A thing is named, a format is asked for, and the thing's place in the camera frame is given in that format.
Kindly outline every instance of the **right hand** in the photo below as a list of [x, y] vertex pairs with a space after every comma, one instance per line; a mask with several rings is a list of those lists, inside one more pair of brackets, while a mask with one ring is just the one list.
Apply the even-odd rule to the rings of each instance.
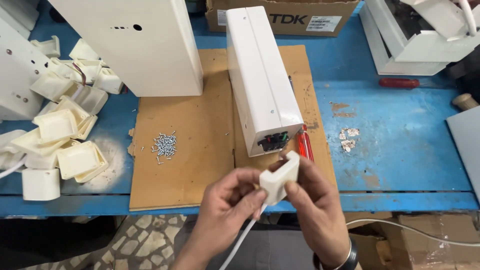
[[[275, 171], [286, 162], [270, 165]], [[345, 216], [340, 205], [340, 195], [312, 161], [300, 157], [298, 183], [285, 184], [287, 197], [297, 209], [303, 237], [320, 259], [323, 269], [341, 266], [350, 252]]]

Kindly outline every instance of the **tiled floor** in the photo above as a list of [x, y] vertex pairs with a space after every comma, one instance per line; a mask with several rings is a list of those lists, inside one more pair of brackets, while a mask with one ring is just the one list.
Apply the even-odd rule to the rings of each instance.
[[100, 250], [25, 270], [167, 270], [173, 241], [186, 217], [182, 215], [128, 216], [110, 244]]

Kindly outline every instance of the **screwdriver handle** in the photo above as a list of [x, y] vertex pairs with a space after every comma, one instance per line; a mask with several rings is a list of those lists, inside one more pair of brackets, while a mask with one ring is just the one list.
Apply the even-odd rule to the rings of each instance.
[[378, 81], [378, 84], [383, 87], [414, 89], [420, 86], [420, 81], [417, 79], [382, 78]]
[[300, 129], [297, 134], [297, 140], [299, 143], [300, 155], [314, 161], [312, 147], [310, 145], [310, 137], [307, 134], [307, 125], [304, 124], [302, 126], [302, 129]]

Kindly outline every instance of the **bracelet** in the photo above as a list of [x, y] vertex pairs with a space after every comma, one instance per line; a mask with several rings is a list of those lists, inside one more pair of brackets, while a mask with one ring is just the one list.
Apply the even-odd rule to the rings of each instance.
[[[357, 267], [357, 264], [359, 262], [359, 259], [357, 257], [357, 244], [355, 243], [355, 240], [351, 238], [349, 239], [350, 239], [350, 251], [348, 253], [347, 259], [339, 267], [333, 270], [354, 270]], [[317, 270], [324, 269], [322, 267], [322, 263], [320, 262], [320, 259], [315, 253], [313, 253], [313, 265]]]

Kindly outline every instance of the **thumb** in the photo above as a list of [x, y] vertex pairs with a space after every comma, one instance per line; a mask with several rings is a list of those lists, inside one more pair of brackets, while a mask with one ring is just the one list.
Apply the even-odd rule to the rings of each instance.
[[287, 181], [285, 183], [285, 191], [289, 201], [297, 211], [310, 212], [316, 207], [307, 192], [298, 183]]
[[232, 215], [238, 222], [243, 223], [256, 210], [262, 207], [265, 199], [267, 199], [267, 192], [262, 188], [256, 189], [246, 196], [233, 208]]

